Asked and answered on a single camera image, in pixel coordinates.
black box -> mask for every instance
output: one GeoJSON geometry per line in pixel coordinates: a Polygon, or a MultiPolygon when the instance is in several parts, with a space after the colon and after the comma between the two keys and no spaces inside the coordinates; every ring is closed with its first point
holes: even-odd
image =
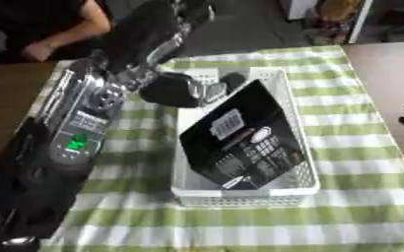
{"type": "Polygon", "coordinates": [[[304,161],[282,107],[254,81],[179,136],[191,169],[223,189],[257,189],[304,161]]]}

black shirt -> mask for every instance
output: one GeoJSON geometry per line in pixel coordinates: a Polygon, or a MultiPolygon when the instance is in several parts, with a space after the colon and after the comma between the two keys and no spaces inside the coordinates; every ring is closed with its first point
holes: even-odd
{"type": "Polygon", "coordinates": [[[82,21],[85,0],[0,0],[0,30],[10,50],[57,32],[71,29],[82,21]]]}

barcode label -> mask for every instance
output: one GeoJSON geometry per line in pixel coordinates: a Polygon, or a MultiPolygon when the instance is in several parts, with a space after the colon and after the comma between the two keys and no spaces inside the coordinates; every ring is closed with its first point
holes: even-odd
{"type": "Polygon", "coordinates": [[[245,124],[241,119],[240,112],[237,109],[233,109],[214,121],[210,131],[213,136],[222,141],[228,138],[232,133],[243,128],[243,126],[245,126],[245,124]]]}

white plastic basket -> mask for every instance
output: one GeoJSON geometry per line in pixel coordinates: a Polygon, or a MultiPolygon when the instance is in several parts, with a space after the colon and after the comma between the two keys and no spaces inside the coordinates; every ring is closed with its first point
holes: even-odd
{"type": "MultiPolygon", "coordinates": [[[[208,82],[217,79],[215,73],[217,71],[191,71],[191,75],[196,79],[208,82]]],[[[248,83],[255,79],[259,79],[283,107],[303,149],[305,161],[258,190],[221,190],[219,185],[190,169],[182,146],[179,141],[176,141],[171,191],[182,205],[188,207],[292,206],[299,204],[303,198],[311,196],[319,190],[320,182],[285,72],[269,67],[251,68],[248,83]]],[[[231,96],[225,97],[209,107],[180,109],[177,134],[182,133],[231,96]]]]}

green checkered tablecloth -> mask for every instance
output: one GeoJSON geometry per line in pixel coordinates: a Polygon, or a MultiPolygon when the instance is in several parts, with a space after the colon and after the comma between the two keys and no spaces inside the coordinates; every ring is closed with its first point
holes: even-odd
{"type": "MultiPolygon", "coordinates": [[[[41,95],[66,64],[59,63],[41,95]]],[[[75,206],[41,251],[404,251],[404,159],[340,47],[194,57],[168,66],[220,73],[283,68],[319,193],[289,208],[182,207],[169,191],[176,109],[133,94],[75,206]]]]}

